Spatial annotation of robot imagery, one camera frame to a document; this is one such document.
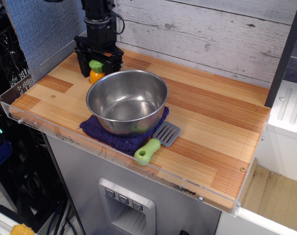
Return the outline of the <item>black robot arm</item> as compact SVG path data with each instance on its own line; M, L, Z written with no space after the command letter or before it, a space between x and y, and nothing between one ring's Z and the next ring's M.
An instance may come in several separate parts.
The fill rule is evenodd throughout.
M83 0L85 10L84 22L87 28L86 37L75 36L75 52L84 77L90 75L89 62L96 60L104 64L105 74L122 69L124 52L116 46L117 31L116 19L121 18L112 11L115 3L112 0Z

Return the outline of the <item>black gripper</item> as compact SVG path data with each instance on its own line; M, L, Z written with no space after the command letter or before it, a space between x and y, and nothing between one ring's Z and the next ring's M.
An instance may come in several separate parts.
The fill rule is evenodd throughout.
M81 74L84 77L89 77L91 71L90 58L102 57L103 53L108 53L104 54L106 75L123 69L124 52L115 45L119 34L116 30L116 19L92 20L85 18L84 22L87 26L86 37L76 36L74 38L76 42L75 52Z

